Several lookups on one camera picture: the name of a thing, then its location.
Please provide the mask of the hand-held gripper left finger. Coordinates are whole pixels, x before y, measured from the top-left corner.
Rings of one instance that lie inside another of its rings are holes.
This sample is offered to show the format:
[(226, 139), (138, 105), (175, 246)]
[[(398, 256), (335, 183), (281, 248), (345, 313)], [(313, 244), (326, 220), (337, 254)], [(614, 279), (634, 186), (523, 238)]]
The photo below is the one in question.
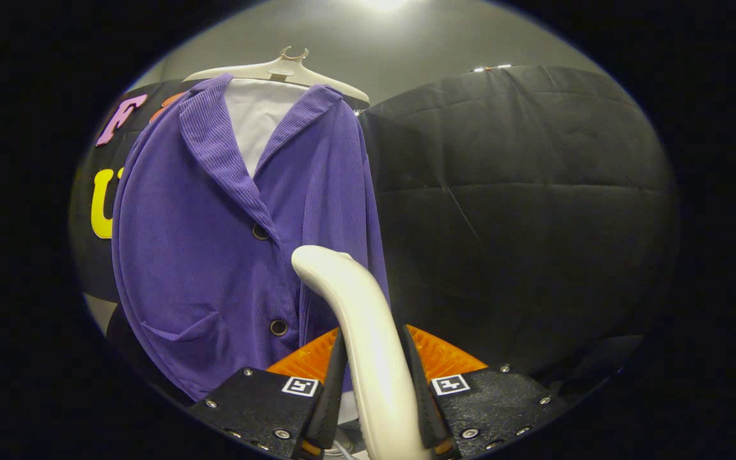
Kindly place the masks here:
[(268, 369), (243, 367), (189, 413), (272, 457), (321, 459), (335, 443), (346, 367), (335, 328)]

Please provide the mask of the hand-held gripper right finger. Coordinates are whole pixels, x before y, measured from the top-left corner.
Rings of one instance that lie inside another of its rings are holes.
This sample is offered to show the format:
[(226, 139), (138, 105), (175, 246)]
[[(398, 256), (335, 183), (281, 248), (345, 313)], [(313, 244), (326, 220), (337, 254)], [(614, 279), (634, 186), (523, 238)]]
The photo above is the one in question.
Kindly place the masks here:
[(424, 445), (437, 458), (480, 458), (549, 425), (566, 401), (508, 364), (489, 366), (411, 325), (401, 342)]

